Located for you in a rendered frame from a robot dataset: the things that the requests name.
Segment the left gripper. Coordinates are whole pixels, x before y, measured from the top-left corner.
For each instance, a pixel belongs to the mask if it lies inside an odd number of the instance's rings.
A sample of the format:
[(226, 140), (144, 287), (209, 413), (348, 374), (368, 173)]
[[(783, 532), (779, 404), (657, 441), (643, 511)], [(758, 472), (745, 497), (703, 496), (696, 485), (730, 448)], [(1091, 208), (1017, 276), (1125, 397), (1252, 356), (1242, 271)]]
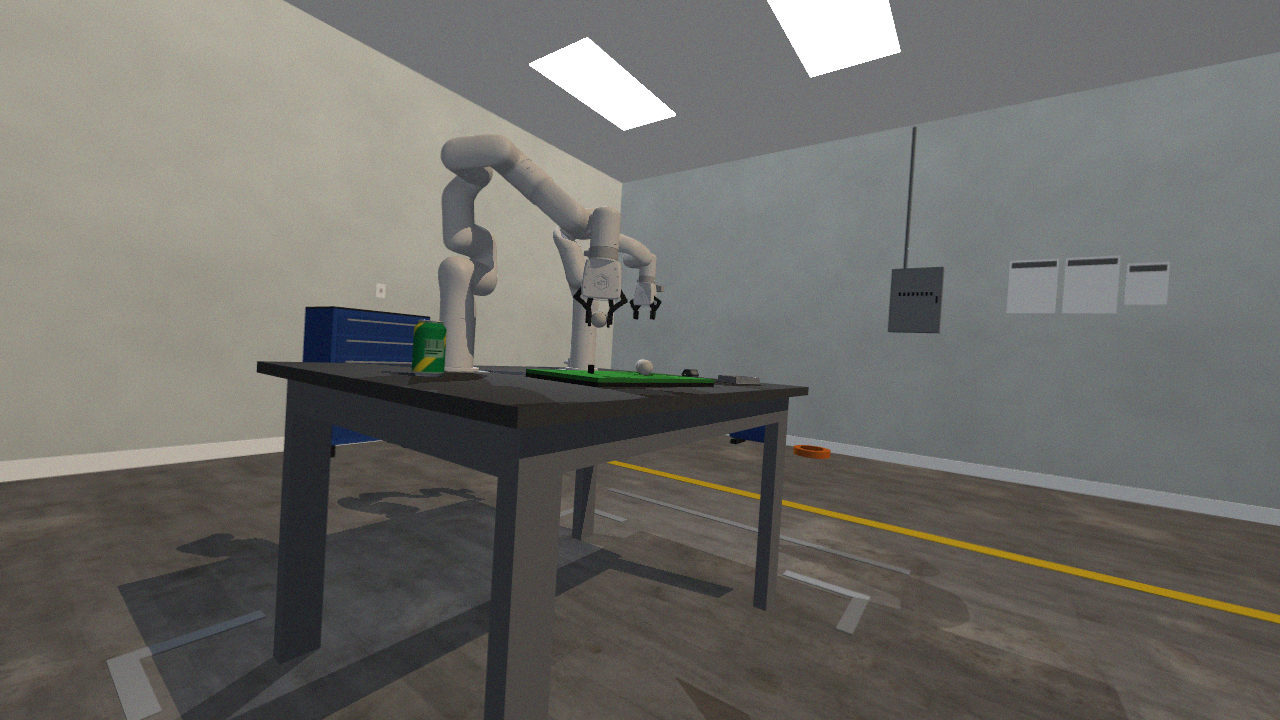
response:
[(637, 319), (637, 309), (640, 306), (650, 306), (650, 319), (655, 320), (657, 309), (662, 304), (662, 301), (657, 299), (657, 284), (652, 282), (639, 282), (635, 288), (634, 299), (628, 304), (634, 309), (634, 319)]

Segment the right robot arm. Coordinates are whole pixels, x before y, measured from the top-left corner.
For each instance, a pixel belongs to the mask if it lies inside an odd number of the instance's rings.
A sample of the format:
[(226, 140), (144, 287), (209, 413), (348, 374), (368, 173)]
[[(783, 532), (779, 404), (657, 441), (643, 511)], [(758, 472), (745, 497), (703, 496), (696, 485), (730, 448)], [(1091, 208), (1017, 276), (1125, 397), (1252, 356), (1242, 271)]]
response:
[(486, 296), (497, 287), (497, 241), (475, 224), (474, 201), (492, 181), (493, 169), (573, 238), (590, 240), (584, 256), (618, 261), (621, 214), (614, 208), (585, 210), (502, 135), (451, 138), (442, 147), (442, 163), (456, 174), (442, 193), (443, 241), (470, 258), (445, 258), (438, 269), (439, 322), (447, 329), (444, 372), (479, 372), (474, 366), (474, 295)]

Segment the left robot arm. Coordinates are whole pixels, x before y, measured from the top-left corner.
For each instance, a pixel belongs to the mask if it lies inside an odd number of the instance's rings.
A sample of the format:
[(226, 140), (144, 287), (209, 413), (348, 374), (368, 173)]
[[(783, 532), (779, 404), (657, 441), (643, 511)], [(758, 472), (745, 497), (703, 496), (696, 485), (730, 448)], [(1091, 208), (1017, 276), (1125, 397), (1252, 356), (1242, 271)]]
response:
[[(566, 281), (570, 284), (573, 297), (582, 286), (582, 270), (585, 266), (582, 250), (575, 241), (576, 238), (559, 225), (556, 225), (553, 231), (553, 240), (561, 254)], [(618, 252), (625, 252), (625, 266), (639, 269), (637, 283), (652, 282), (655, 284), (657, 256), (643, 243), (628, 236), (620, 234)], [(593, 313), (598, 311), (598, 300), (593, 300)], [(595, 363), (596, 327), (593, 323), (588, 325), (585, 319), (586, 309), (573, 299), (571, 351), (568, 360), (564, 361), (564, 364), (568, 364), (568, 366), (564, 366), (566, 370), (588, 370), (588, 365), (594, 365)]]

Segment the green golf mat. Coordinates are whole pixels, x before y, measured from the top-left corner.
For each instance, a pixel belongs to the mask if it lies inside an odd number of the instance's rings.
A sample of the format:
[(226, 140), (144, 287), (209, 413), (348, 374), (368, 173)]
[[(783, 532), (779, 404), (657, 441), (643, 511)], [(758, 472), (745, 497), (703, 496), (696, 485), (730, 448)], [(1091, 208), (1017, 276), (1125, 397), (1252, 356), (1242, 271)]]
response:
[(526, 377), (547, 380), (561, 380), (580, 386), (594, 387), (707, 387), (714, 386), (714, 379), (666, 375), (650, 373), (643, 375), (639, 372), (594, 372), (594, 365), (588, 365), (588, 370), (550, 370), (526, 369)]

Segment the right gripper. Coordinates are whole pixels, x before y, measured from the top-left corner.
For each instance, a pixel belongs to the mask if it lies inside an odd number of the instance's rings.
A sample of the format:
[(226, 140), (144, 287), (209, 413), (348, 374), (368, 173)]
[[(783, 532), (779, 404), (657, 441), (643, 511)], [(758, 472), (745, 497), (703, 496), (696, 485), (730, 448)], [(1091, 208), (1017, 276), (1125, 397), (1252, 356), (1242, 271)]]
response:
[[(580, 297), (588, 299), (588, 304)], [(627, 304), (623, 291), (621, 290), (621, 264), (611, 258), (589, 258), (585, 263), (582, 272), (582, 286), (573, 295), (573, 299), (586, 309), (585, 323), (591, 325), (591, 305), (593, 300), (608, 299), (602, 301), (609, 301), (609, 313), (607, 315), (607, 328), (612, 325), (613, 313), (622, 305)], [(621, 299), (620, 302), (616, 299)]]

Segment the green and yellow drink can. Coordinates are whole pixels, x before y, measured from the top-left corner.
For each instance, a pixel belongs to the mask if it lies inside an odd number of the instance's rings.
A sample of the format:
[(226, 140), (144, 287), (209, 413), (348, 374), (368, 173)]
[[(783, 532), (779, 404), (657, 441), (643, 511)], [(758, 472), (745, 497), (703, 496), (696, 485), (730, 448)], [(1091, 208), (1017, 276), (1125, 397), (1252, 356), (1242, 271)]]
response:
[(413, 325), (412, 372), (415, 375), (440, 377), (445, 368), (444, 322), (419, 320)]

